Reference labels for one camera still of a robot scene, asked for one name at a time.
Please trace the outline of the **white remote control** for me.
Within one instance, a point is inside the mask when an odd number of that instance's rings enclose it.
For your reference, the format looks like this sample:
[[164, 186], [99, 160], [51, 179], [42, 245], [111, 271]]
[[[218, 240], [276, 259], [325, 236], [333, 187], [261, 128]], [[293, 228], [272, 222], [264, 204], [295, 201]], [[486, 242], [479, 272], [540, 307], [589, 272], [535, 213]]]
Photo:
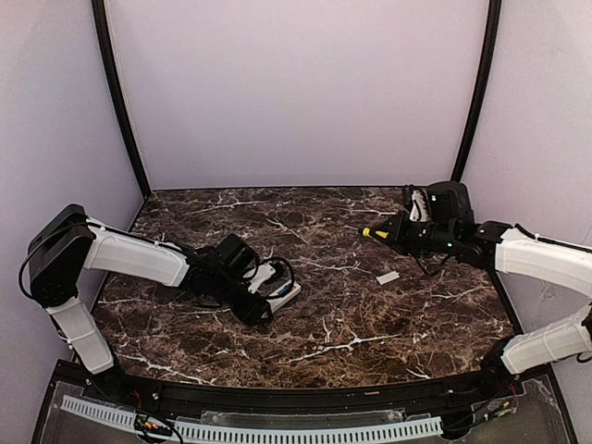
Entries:
[[[287, 285], [294, 285], [295, 288], [291, 292], [286, 294], [285, 296], [279, 297], [278, 292]], [[296, 296], [298, 296], [301, 291], [302, 291], [302, 286], [297, 281], [295, 281], [293, 284], [291, 284], [290, 281], [288, 280], [285, 283], [283, 283], [280, 287], [278, 287], [276, 290], [274, 290], [272, 293], [265, 296], [265, 299], [270, 303], [273, 314], [275, 314], [279, 309], [281, 309], [288, 302], [290, 302], [292, 299], [294, 299]]]

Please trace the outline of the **white battery cover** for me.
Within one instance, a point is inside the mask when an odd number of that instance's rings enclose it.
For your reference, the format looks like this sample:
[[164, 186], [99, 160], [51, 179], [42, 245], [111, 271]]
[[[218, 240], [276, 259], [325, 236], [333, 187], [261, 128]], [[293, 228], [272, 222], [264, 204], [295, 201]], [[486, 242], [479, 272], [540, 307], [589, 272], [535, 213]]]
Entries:
[[380, 285], [385, 285], [389, 282], [392, 282], [392, 281], [398, 279], [399, 277], [400, 277], [400, 274], [398, 272], [391, 271], [389, 273], [386, 273], [384, 275], [376, 277], [376, 280]]

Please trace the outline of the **yellow handled screwdriver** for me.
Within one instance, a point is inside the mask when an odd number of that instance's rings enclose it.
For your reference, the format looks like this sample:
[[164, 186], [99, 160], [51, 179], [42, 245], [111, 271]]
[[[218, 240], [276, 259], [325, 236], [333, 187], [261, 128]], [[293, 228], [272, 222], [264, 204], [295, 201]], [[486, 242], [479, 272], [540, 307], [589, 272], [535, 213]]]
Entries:
[[389, 233], [383, 230], [373, 229], [373, 228], [360, 228], [360, 234], [365, 238], [381, 238], [386, 239], [389, 236]]

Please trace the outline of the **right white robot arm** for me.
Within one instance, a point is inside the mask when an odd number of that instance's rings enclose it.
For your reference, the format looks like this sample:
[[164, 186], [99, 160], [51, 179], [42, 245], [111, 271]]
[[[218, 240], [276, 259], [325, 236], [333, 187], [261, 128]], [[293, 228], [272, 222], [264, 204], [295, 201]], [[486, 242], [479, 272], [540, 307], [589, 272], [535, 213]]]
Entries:
[[[488, 272], [537, 278], [586, 297], [591, 295], [589, 248], [540, 237], [520, 225], [494, 221], [476, 224], [472, 218], [458, 217], [448, 222], [413, 221], [405, 214], [396, 214], [377, 226], [362, 228], [361, 234], [415, 259], [441, 253]], [[586, 305], [531, 333], [496, 342], [480, 364], [478, 389], [492, 396], [515, 375], [590, 351], [591, 307]]]

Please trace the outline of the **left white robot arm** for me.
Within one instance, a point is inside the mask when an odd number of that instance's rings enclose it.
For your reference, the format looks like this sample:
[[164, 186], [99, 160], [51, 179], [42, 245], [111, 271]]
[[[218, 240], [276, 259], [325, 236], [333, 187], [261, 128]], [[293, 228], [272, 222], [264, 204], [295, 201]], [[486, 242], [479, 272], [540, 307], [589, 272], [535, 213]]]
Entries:
[[116, 358], [79, 298], [81, 271], [119, 273], [210, 296], [242, 323], [257, 326], [273, 317], [269, 301], [248, 285], [247, 272], [257, 261], [234, 234], [217, 246], [193, 249], [111, 228], [69, 204], [31, 241], [18, 284], [52, 317], [84, 368], [99, 375], [115, 368]]

